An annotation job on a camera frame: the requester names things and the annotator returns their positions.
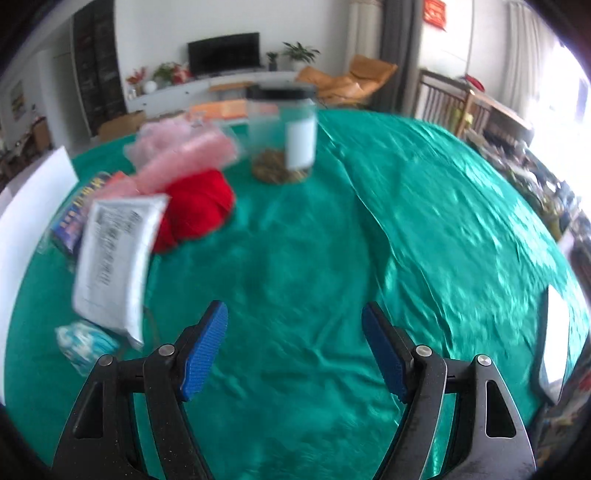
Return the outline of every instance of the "white vase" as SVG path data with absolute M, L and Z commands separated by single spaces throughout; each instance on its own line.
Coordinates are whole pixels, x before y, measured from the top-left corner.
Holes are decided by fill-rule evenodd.
M 149 95 L 150 93 L 154 93 L 156 90 L 158 90 L 158 84 L 155 81 L 149 80 L 145 83 L 144 93 Z
M 294 72 L 299 72 L 301 69 L 307 67 L 309 64 L 306 61 L 302 60 L 292 60 L 291 61 L 291 68 Z

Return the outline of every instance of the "white curtain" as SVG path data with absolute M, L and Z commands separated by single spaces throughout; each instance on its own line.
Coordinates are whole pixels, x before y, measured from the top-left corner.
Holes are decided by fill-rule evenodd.
M 557 38 L 544 21 L 521 2 L 508 2 L 509 43 L 501 103 L 528 120 L 540 99 L 544 67 Z
M 356 54 L 378 59 L 381 38 L 382 0 L 351 0 L 345 71 Z

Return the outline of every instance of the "green tablecloth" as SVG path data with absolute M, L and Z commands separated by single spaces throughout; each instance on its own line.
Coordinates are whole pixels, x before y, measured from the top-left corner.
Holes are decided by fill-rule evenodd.
M 530 375 L 549 283 L 571 307 L 571 365 L 588 330 L 579 286 L 545 227 L 468 147 L 394 116 L 324 111 L 319 122 L 311 178 L 269 186 L 246 161 L 229 168 L 238 203 L 228 223 L 152 262 L 146 304 L 163 342 L 209 301 L 228 304 L 226 340 L 187 404 L 218 480 L 372 477 L 402 410 L 361 331 L 368 300 L 442 355 L 488 353 L 525 422 L 540 404 Z M 131 171 L 130 141 L 75 159 L 80 180 Z M 8 410 L 46 462 L 84 381 L 54 337 L 76 319 L 73 277 L 55 247 L 37 253 L 8 338 Z M 449 436 L 447 397 L 428 473 Z M 162 476 L 141 395 L 137 410 L 148 466 Z

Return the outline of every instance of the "glass jar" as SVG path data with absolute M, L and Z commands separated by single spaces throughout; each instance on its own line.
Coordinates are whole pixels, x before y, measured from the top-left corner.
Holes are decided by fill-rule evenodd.
M 260 83 L 246 91 L 252 174 L 266 183 L 296 183 L 316 158 L 316 88 Z

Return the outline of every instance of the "tv stand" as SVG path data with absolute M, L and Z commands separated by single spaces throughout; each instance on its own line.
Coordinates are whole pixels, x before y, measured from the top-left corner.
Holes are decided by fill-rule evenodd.
M 210 80 L 218 77 L 227 77 L 228 75 L 241 75 L 243 73 L 262 73 L 267 70 L 264 67 L 250 68 L 250 69 L 239 69 L 239 70 L 227 70 L 225 72 L 218 73 L 207 73 L 205 75 L 198 75 L 195 80 Z
M 173 85 L 142 95 L 133 100 L 125 99 L 128 112 L 144 110 L 148 118 L 154 118 L 177 110 L 184 110 L 200 103 L 236 98 L 233 91 L 246 88 L 258 82 L 292 82 L 296 72 L 247 72 L 223 74 L 218 77 L 193 80 L 181 85 Z

